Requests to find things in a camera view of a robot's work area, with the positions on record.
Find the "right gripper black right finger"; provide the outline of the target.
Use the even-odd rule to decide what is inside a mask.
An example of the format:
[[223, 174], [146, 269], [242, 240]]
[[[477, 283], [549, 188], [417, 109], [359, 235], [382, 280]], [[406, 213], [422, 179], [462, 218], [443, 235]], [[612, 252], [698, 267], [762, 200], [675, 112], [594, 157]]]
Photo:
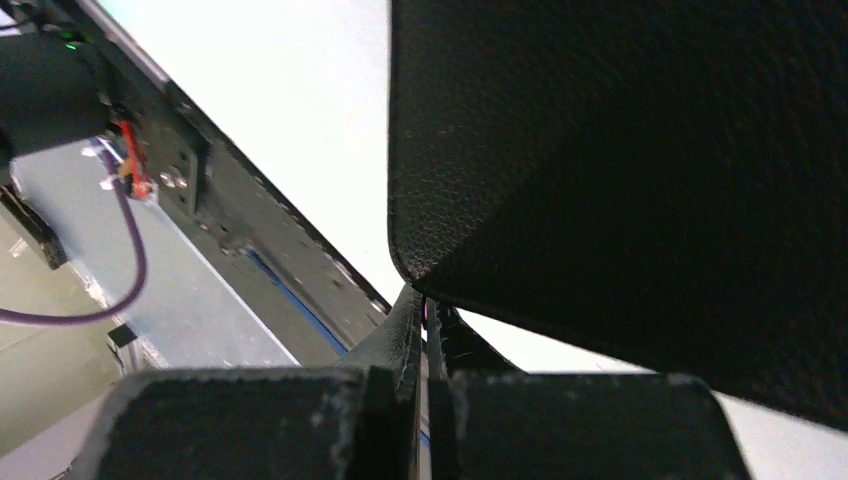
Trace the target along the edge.
[[458, 479], [455, 414], [448, 388], [460, 370], [516, 371], [518, 368], [444, 302], [427, 303], [427, 357], [431, 472], [434, 479]]

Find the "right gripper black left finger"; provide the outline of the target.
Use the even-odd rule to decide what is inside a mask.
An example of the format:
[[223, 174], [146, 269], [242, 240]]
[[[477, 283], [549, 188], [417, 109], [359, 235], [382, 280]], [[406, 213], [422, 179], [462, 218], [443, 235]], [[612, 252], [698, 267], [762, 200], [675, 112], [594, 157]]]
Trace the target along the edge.
[[402, 288], [386, 319], [339, 362], [362, 375], [348, 479], [417, 479], [423, 295]]

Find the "black zippered tool case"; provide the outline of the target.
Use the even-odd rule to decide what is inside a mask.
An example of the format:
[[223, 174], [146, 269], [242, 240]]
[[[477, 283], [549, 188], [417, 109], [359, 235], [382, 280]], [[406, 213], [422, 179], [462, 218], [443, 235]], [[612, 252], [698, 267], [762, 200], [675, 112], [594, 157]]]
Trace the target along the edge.
[[843, 1], [395, 1], [425, 295], [847, 426]]

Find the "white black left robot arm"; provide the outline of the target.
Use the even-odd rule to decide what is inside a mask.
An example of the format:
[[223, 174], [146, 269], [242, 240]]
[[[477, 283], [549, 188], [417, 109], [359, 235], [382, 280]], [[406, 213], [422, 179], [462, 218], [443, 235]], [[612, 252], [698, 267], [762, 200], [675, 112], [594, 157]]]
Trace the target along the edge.
[[101, 134], [111, 124], [81, 46], [54, 32], [1, 38], [1, 168], [22, 156]]

